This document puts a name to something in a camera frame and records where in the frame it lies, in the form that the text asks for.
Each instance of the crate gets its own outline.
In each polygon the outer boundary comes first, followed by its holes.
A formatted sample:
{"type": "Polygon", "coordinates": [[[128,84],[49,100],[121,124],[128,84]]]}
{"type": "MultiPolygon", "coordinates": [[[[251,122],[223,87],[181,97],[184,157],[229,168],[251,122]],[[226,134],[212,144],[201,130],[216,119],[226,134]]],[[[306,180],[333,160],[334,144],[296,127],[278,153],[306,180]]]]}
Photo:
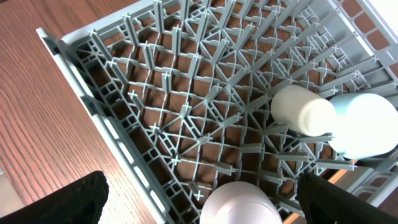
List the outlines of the crate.
{"type": "Polygon", "coordinates": [[[302,172],[355,168],[330,134],[273,121],[287,85],[398,107],[398,38],[368,0],[139,1],[60,40],[37,32],[157,223],[198,223],[237,180],[303,215],[302,172]]]}

